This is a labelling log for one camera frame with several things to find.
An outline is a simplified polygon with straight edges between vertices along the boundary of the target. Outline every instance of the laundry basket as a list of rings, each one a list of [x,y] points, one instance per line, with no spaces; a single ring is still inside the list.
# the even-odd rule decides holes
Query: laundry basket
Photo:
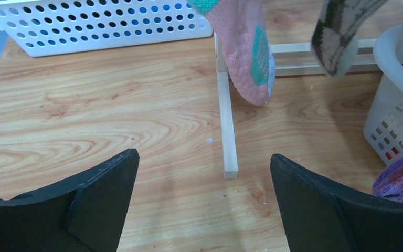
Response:
[[[213,34],[185,0],[3,0],[0,30],[32,57]]]
[[[364,136],[390,165],[403,157],[403,26],[385,31],[373,54],[384,73],[364,126]]]

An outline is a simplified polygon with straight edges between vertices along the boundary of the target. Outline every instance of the hanging sock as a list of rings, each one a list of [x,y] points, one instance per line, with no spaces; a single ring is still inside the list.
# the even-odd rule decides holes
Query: hanging sock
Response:
[[[357,30],[387,0],[324,0],[311,51],[327,75],[340,78],[358,50]]]
[[[226,65],[234,86],[250,103],[260,106],[270,96],[275,63],[267,39],[261,0],[188,0],[206,17],[223,42]]]

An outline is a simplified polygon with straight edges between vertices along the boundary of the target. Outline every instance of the pink sock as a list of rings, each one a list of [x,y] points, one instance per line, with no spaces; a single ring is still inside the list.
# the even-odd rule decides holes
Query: pink sock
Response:
[[[269,48],[261,0],[188,0],[211,23],[224,44],[231,80],[254,105],[271,96],[275,63]]]

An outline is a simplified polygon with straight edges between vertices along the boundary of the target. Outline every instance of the wooden floor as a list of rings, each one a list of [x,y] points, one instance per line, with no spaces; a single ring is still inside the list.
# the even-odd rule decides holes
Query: wooden floor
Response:
[[[320,1],[288,2],[267,3],[272,43],[309,39],[300,32],[311,33]],[[399,24],[394,5],[386,15],[402,16],[377,14],[363,31]],[[232,88],[240,172],[224,181],[213,38],[38,59],[9,40],[0,59],[0,198],[136,148],[119,251],[289,251],[271,155],[370,192],[384,164],[362,128],[379,81],[379,73],[278,78],[264,107]]]

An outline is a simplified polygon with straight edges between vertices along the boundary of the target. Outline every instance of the drying rack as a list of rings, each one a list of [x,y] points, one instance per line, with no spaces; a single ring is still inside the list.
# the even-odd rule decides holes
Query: drying rack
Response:
[[[225,58],[222,53],[223,44],[216,33],[214,33],[214,41],[225,169],[224,176],[227,180],[235,180],[239,173],[239,165],[234,134],[231,95],[229,93],[228,67],[226,66]],[[379,71],[373,57],[375,41],[376,39],[361,39],[358,41],[357,57],[348,73]],[[276,60],[275,75],[277,77],[319,75],[324,73],[324,70],[313,58],[310,43],[275,44],[270,47],[273,57]]]

